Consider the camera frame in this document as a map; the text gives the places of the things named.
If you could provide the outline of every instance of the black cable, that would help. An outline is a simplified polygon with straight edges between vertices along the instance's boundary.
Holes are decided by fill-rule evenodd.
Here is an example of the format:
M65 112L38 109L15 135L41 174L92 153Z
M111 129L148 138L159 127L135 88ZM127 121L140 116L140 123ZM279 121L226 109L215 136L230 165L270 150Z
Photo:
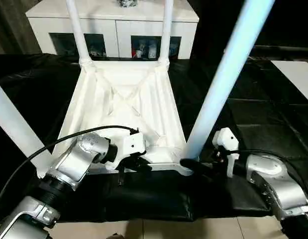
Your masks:
M62 137L62 138L48 144L47 146L40 148L38 151L31 154L25 161L23 161L20 164L20 166L17 167L17 169L11 174L11 176L9 177L7 182L5 183L4 187L2 188L2 190L0 192L0 200L1 200L2 196L4 195L4 192L6 191L6 188L7 188L8 184L10 183L10 181L12 180L12 178L16 175L16 173L20 170L20 168L22 168L26 163L30 162L34 157L38 156L43 151L55 146L58 143L61 143L65 140L67 140L67 139L70 139L70 138L73 138L73 137L76 137L76 136L79 136L79 135L82 135L82 134L85 134L85 133L89 133L89 132L93 132L93 131L97 131L97 130L101 130L101 129L107 129L107 128L122 128L122 129L129 130L131 134L138 132L137 130L130 128L130 127L126 127L126 126L107 125L107 126L99 126L99 127L95 127L95 128L86 129L86 130L76 132L76 133L70 134L68 136Z
M304 187L304 191L308 195L308 184L306 183L304 178L301 176L298 169L294 166L294 164L289 159L280 155L279 153L269 151L269 150L262 150L262 149L238 149L238 150L233 150L233 151L230 151L230 150L227 151L228 155L232 154L232 153L263 153L263 154L266 154L266 155L271 155L271 156L277 157L279 160L281 160L284 163L289 164L293 168L293 170L297 173L298 177L300 178L300 180L302 182L302 183L300 183L300 185L302 184L302 186Z

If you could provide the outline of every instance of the cabinet drawer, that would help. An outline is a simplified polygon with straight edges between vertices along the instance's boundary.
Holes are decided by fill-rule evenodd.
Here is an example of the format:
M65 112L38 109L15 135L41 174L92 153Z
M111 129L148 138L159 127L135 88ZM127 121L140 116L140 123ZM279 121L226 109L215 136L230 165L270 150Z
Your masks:
M161 36L163 30L163 22L160 21L116 21L117 40L119 48L119 56L132 57L132 48L135 36ZM178 58L189 59L193 47L194 37L196 33L196 22L173 22L172 37L180 38L178 47Z
M72 54L76 52L69 18L30 17L30 24L43 53ZM89 52L98 55L104 50L108 57L118 57L114 20L80 19Z

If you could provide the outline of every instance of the tile floor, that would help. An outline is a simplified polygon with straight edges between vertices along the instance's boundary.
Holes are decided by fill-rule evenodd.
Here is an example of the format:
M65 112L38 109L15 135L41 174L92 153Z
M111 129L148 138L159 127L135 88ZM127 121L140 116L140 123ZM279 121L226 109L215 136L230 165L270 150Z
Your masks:
M53 239L287 239L274 217L202 219L194 223L134 220L115 223L60 223Z

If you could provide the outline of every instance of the silver robotic arm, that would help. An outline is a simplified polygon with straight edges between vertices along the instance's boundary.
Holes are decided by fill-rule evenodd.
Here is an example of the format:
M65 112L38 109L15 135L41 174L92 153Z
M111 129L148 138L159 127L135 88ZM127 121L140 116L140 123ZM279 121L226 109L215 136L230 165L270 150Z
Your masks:
M217 131L212 142L220 152L221 148L223 151L239 151L238 140L229 128ZM227 177L232 177L239 154L230 153L226 157ZM246 180L257 186L279 221L308 213L307 196L280 159L265 153L250 154L245 171Z
M0 239L48 239L69 194L92 164L114 168L131 155L145 152L142 133L123 137L117 145L96 133L79 136L50 168L39 187L26 196L0 226Z

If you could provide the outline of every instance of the black leather mat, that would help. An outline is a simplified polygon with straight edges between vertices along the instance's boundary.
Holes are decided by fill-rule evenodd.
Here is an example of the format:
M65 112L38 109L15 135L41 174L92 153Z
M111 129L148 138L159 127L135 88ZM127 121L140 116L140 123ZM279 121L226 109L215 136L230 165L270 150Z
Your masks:
M0 85L44 143L56 139L78 75L76 59L41 54L0 55ZM172 62L170 80L186 137L200 110L216 66L198 60ZM243 148L276 151L293 160L308 181L308 101L270 62L245 65L213 132L230 127ZM212 151L209 139L202 161ZM0 129L0 189L24 155ZM7 189L0 220L35 184L27 165ZM209 182L177 172L88 176L61 220L119 221L132 218L192 221L202 217L265 216L270 209L257 190L235 176Z

